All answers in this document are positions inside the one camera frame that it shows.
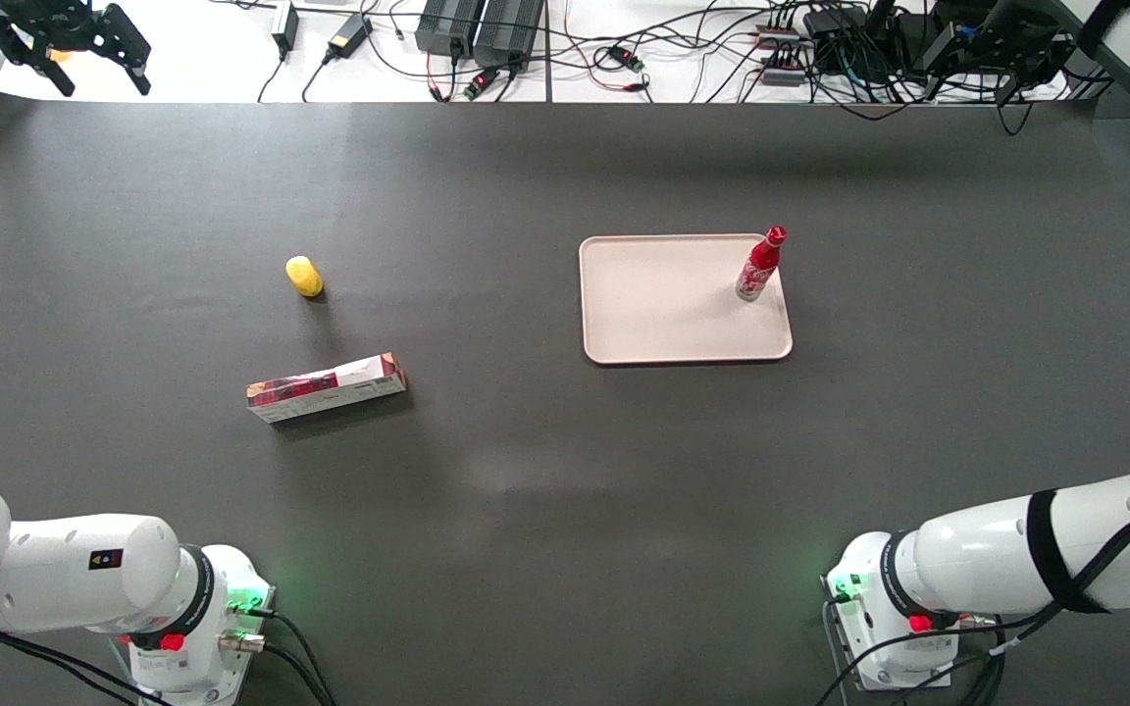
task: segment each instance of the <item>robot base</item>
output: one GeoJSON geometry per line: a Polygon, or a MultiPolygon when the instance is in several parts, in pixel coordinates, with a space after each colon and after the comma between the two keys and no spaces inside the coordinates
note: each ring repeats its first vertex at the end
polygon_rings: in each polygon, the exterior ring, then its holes
{"type": "MultiPolygon", "coordinates": [[[[197,628],[176,652],[130,648],[130,669],[138,688],[174,706],[233,706],[251,666],[251,653],[219,647],[220,636],[261,634],[264,618],[235,613],[233,605],[268,608],[273,589],[233,547],[209,546],[211,603],[197,628]]],[[[139,706],[149,706],[138,700],[139,706]]]]}
{"type": "MultiPolygon", "coordinates": [[[[844,646],[844,660],[852,661],[876,644],[911,634],[910,620],[888,599],[879,576],[879,555],[888,537],[887,532],[869,532],[854,539],[837,566],[824,577],[824,589],[832,598],[847,598],[846,602],[835,603],[836,631],[844,646]]],[[[957,652],[956,635],[893,644],[859,663],[861,688],[867,691],[913,688],[933,672],[949,669],[957,652]]],[[[946,674],[928,687],[946,688],[949,682],[950,676],[946,674]]]]}

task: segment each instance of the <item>cardboard box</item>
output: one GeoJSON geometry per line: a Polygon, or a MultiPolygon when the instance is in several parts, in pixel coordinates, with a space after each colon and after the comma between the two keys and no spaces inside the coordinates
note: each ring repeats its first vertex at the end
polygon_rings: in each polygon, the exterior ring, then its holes
{"type": "Polygon", "coordinates": [[[408,378],[390,352],[314,374],[290,375],[247,385],[247,410],[280,421],[333,407],[354,406],[408,390],[408,378]]]}

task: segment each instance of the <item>coca-cola bottle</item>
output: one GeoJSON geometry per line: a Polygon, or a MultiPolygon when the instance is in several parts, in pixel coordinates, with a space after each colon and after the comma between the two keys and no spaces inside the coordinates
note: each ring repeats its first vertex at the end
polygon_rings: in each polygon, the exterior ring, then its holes
{"type": "Polygon", "coordinates": [[[770,233],[766,233],[765,241],[758,242],[753,253],[748,253],[744,271],[734,282],[734,293],[740,299],[757,300],[758,296],[762,296],[770,277],[775,273],[775,269],[779,269],[779,247],[784,241],[788,241],[788,228],[772,227],[770,233]]]}

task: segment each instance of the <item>black strap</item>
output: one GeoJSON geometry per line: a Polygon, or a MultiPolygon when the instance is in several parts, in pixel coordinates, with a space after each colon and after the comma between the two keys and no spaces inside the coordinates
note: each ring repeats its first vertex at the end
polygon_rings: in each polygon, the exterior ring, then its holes
{"type": "Polygon", "coordinates": [[[1106,36],[1106,30],[1127,8],[1130,8],[1130,0],[1102,0],[1093,9],[1089,18],[1084,19],[1080,35],[1075,37],[1076,43],[1080,45],[1085,54],[1093,59],[1097,58],[1097,50],[1102,47],[1102,40],[1106,36]]]}
{"type": "Polygon", "coordinates": [[[884,591],[888,592],[888,599],[896,610],[907,617],[914,613],[927,613],[927,609],[915,602],[910,594],[905,593],[905,586],[901,585],[901,579],[896,577],[896,547],[901,546],[901,540],[911,531],[894,531],[888,537],[888,543],[883,546],[879,552],[879,576],[883,577],[884,591]]]}
{"type": "Polygon", "coordinates": [[[1053,496],[1058,490],[1033,493],[1027,502],[1027,550],[1036,573],[1055,603],[1072,613],[1107,613],[1094,599],[1075,585],[1067,559],[1053,535],[1053,496]]]}
{"type": "Polygon", "coordinates": [[[888,543],[884,544],[883,551],[879,552],[879,577],[883,579],[884,591],[888,592],[888,600],[892,600],[893,607],[902,616],[906,618],[927,616],[932,620],[933,628],[945,629],[954,625],[958,620],[958,616],[956,613],[930,611],[930,609],[919,605],[919,602],[910,593],[906,593],[905,586],[902,586],[901,579],[896,577],[896,549],[901,546],[901,541],[910,535],[911,532],[892,532],[892,537],[888,537],[888,543]]]}
{"type": "Polygon", "coordinates": [[[194,627],[203,619],[208,605],[212,603],[212,589],[216,585],[216,572],[212,570],[212,563],[207,558],[203,550],[192,544],[182,544],[182,550],[191,555],[194,559],[194,567],[198,568],[198,585],[194,586],[193,599],[190,605],[185,607],[176,620],[168,622],[168,626],[154,631],[140,631],[130,634],[130,639],[134,646],[142,650],[159,650],[159,639],[165,635],[186,636],[194,631],[194,627]]]}

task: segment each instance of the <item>tray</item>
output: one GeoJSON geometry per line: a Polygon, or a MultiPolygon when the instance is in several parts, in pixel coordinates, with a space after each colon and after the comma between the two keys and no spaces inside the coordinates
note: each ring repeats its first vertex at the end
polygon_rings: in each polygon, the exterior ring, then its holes
{"type": "Polygon", "coordinates": [[[792,349],[780,271],[747,303],[755,233],[606,235],[579,246],[583,349],[601,366],[777,360],[792,349]]]}

